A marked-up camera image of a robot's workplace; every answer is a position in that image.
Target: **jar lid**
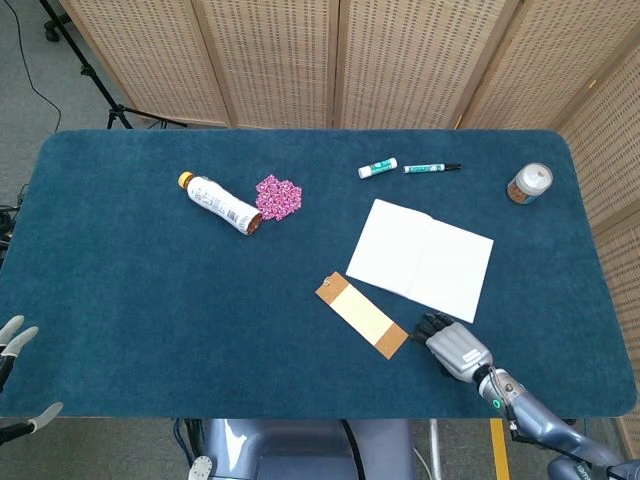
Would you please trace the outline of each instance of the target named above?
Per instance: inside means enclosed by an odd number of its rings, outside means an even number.
[[[516,181],[527,195],[542,195],[551,186],[553,174],[546,165],[530,163],[520,171]]]

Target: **green marker label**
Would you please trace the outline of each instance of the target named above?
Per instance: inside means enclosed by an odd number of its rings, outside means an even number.
[[[391,159],[384,160],[383,162],[377,162],[373,165],[369,165],[371,167],[371,175],[375,175],[376,173],[386,172],[387,170],[391,170],[393,168],[393,162]]]
[[[404,167],[404,173],[430,173],[443,171],[444,163],[436,163],[434,165],[408,165]]]

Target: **white label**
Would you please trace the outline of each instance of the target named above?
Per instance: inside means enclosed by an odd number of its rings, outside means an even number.
[[[473,350],[465,353],[462,356],[462,359],[465,362],[469,363],[469,362],[472,362],[473,360],[476,360],[479,356],[480,356],[480,352],[477,349],[474,348]]]
[[[189,198],[203,208],[221,216],[245,235],[249,223],[260,211],[237,199],[207,177],[194,177],[187,186]]]

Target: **white notebook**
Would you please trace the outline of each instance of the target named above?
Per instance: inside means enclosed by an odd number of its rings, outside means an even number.
[[[473,323],[493,240],[379,199],[347,275]]]

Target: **cardboard tag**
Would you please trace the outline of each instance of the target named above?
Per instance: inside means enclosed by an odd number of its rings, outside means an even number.
[[[355,289],[338,272],[327,277],[316,290],[338,315],[356,332],[390,359],[407,339],[407,333]]]

